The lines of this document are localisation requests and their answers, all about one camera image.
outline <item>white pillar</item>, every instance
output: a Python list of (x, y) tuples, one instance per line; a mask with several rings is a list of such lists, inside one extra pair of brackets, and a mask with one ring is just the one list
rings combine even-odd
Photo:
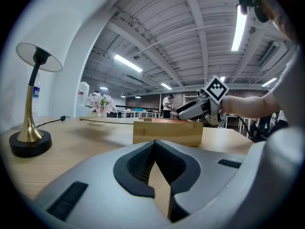
[(63, 70), (58, 74), (54, 85), (53, 116), (76, 116), (77, 93), (83, 69), (98, 36), (116, 11), (117, 8), (110, 9), (109, 12), (99, 10), (76, 33)]
[(161, 111), (161, 101), (162, 101), (162, 99), (161, 99), (161, 95), (162, 95), (162, 93), (160, 92), (159, 111)]

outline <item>black mesh vent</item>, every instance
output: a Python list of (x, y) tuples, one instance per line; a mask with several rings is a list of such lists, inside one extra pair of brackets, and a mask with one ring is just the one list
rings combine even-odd
[(224, 165), (224, 166), (233, 167), (233, 168), (237, 168), (237, 169), (242, 165), (242, 163), (240, 163), (240, 162), (231, 161), (231, 160), (227, 160), (227, 159), (219, 160), (218, 164), (221, 164), (221, 165)]
[(154, 165), (153, 146), (132, 157), (127, 163), (129, 173), (136, 179), (148, 184), (149, 174)]
[(185, 171), (186, 163), (158, 143), (155, 142), (155, 145), (158, 147), (155, 149), (156, 163), (168, 184), (171, 184)]
[(73, 182), (69, 188), (47, 210), (51, 215), (60, 220), (65, 220), (78, 200), (83, 195), (88, 184), (79, 181)]

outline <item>table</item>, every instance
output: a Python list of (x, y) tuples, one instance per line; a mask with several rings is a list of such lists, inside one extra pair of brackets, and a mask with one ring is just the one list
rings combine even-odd
[[(54, 119), (40, 117), (39, 124)], [(93, 126), (88, 121), (71, 118), (43, 125), (39, 129), (51, 133), (53, 144), (46, 153), (33, 158), (15, 157), (10, 150), (9, 137), (20, 131), (21, 125), (0, 135), (4, 164), (14, 185), (30, 199), (35, 199), (47, 184), (84, 159), (132, 144), (132, 128), (125, 124)], [(252, 144), (233, 129), (204, 127), (202, 143), (198, 148), (245, 155)], [(170, 186), (156, 164), (150, 174), (149, 186), (155, 189), (156, 205), (167, 215)]]
[(97, 117), (97, 116), (81, 116), (80, 119), (85, 120), (85, 121), (105, 122), (105, 123), (113, 123), (113, 124), (126, 124), (126, 125), (133, 125), (134, 121), (144, 121), (143, 119), (139, 119), (138, 117), (111, 118), (111, 117)]
[(121, 110), (120, 112), (124, 112), (124, 118), (127, 118), (127, 113), (133, 114), (134, 117), (136, 116), (136, 114), (138, 114), (138, 117), (142, 117), (142, 114), (145, 114), (145, 117), (147, 117), (148, 114), (152, 114), (154, 118), (160, 118), (161, 115), (161, 112), (147, 112), (147, 111), (135, 111), (135, 110)]
[[(226, 122), (225, 122), (225, 128), (227, 128), (227, 124), (228, 124), (228, 117), (237, 117), (236, 115), (231, 115), (231, 114), (227, 114), (226, 116)], [(246, 117), (241, 117), (244, 122), (246, 122), (246, 119), (248, 120), (248, 130), (250, 131), (250, 124), (251, 124), (251, 120), (253, 120), (252, 118), (246, 118)], [(238, 128), (239, 128), (239, 133), (242, 133), (242, 129), (244, 130), (244, 124), (242, 123), (241, 120), (238, 120)]]

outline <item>water bottle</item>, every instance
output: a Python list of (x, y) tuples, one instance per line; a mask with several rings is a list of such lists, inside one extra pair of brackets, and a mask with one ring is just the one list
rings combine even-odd
[(32, 98), (32, 115), (34, 124), (38, 124), (38, 97), (40, 91), (40, 75), (37, 72), (37, 76), (34, 83), (34, 90), (33, 90), (33, 98)]

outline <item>lamp cord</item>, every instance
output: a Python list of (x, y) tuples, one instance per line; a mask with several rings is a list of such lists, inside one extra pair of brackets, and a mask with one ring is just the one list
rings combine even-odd
[(69, 116), (63, 115), (63, 116), (62, 116), (60, 119), (58, 119), (58, 120), (52, 120), (52, 121), (43, 123), (43, 124), (41, 124), (41, 125), (38, 125), (38, 126), (36, 126), (36, 127), (39, 127), (39, 126), (42, 126), (42, 125), (45, 125), (45, 124), (48, 124), (48, 123), (56, 122), (56, 121), (59, 121), (59, 120), (64, 121), (66, 118), (70, 118), (70, 117), (69, 117)]
[(241, 120), (241, 122), (244, 124), (244, 126), (245, 126), (245, 128), (246, 128), (246, 131), (247, 131), (247, 133), (249, 134), (251, 140), (252, 140), (254, 143), (256, 143), (256, 141), (254, 141), (253, 136), (252, 136), (251, 133), (249, 132), (248, 126), (246, 125), (246, 123), (244, 122), (244, 120), (243, 120), (240, 116), (238, 116), (238, 115), (237, 115), (237, 117), (238, 117), (238, 118)]

